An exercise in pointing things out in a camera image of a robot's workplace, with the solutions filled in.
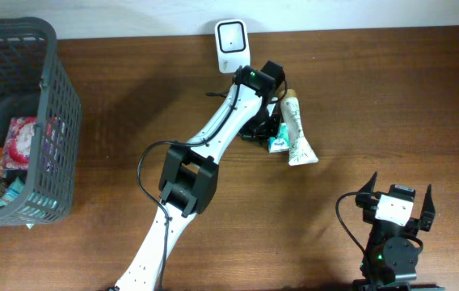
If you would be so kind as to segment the teal wet wipes pack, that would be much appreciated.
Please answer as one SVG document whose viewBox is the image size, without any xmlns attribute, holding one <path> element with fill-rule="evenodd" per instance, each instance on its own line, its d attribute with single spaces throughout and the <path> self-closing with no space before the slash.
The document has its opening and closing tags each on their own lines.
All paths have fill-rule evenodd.
<svg viewBox="0 0 459 291">
<path fill-rule="evenodd" d="M 16 178 L 6 189 L 2 197 L 0 197 L 0 208 L 9 205 L 22 193 L 24 182 L 20 178 Z"/>
</svg>

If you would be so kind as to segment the small teal tissue pack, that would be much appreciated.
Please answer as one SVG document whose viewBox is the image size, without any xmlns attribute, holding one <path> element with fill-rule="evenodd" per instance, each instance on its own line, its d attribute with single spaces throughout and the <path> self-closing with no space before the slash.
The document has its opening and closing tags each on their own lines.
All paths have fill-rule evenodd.
<svg viewBox="0 0 459 291">
<path fill-rule="evenodd" d="M 288 126 L 284 122 L 281 122 L 277 134 L 274 137 L 268 138 L 268 153 L 285 152 L 289 150 L 289 147 Z"/>
</svg>

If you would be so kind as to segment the red floral tissue pack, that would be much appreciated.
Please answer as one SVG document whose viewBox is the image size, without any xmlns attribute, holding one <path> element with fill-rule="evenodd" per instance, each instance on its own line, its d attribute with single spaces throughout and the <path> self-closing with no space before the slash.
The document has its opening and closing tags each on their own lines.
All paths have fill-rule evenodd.
<svg viewBox="0 0 459 291">
<path fill-rule="evenodd" d="M 11 118 L 1 157 L 4 170 L 28 169 L 36 122 L 34 116 Z"/>
</svg>

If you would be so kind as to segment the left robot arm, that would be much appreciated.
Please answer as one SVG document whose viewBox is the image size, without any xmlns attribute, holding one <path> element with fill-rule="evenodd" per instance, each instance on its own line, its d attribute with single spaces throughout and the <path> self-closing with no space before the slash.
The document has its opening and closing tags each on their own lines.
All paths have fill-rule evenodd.
<svg viewBox="0 0 459 291">
<path fill-rule="evenodd" d="M 219 163 L 236 137 L 263 141 L 280 123 L 272 115 L 274 97 L 285 84 L 281 65 L 268 61 L 261 70 L 237 68 L 225 101 L 209 122 L 186 142 L 169 147 L 158 184 L 158 210 L 135 258 L 114 290 L 162 289 L 167 259 L 190 222 L 203 213 L 217 190 Z"/>
</svg>

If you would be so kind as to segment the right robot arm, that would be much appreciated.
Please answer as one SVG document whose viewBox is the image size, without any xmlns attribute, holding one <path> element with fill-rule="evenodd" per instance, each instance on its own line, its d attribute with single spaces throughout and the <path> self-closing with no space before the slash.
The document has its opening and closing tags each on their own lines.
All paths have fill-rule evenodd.
<svg viewBox="0 0 459 291">
<path fill-rule="evenodd" d="M 416 266 L 423 251 L 418 232 L 431 230 L 436 216 L 432 187 L 425 193 L 420 216 L 411 216 L 416 190 L 393 184 L 388 192 L 374 190 L 377 174 L 355 193 L 363 221 L 372 229 L 364 249 L 360 270 L 363 279 L 354 280 L 354 290 L 441 290 L 438 285 L 415 285 Z"/>
</svg>

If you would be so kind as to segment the white floral tube gold cap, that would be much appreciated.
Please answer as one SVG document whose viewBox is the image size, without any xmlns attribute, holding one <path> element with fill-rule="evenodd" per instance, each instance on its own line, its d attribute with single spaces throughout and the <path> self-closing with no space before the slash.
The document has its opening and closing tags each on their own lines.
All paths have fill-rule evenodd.
<svg viewBox="0 0 459 291">
<path fill-rule="evenodd" d="M 283 121 L 288 131 L 288 164 L 294 167 L 317 163 L 318 156 L 305 137 L 301 122 L 301 106 L 296 91 L 282 90 L 279 93 L 279 100 Z"/>
</svg>

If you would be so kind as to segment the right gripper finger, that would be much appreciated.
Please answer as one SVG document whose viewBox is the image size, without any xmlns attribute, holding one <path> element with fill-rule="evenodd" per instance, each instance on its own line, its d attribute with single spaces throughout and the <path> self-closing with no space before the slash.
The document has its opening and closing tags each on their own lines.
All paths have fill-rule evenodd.
<svg viewBox="0 0 459 291">
<path fill-rule="evenodd" d="M 377 172 L 375 171 L 369 181 L 358 191 L 359 194 L 371 195 L 374 193 L 377 182 Z"/>
<path fill-rule="evenodd" d="M 423 206 L 421 209 L 420 219 L 422 221 L 433 221 L 436 215 L 436 209 L 432 199 L 432 185 L 427 186 Z"/>
</svg>

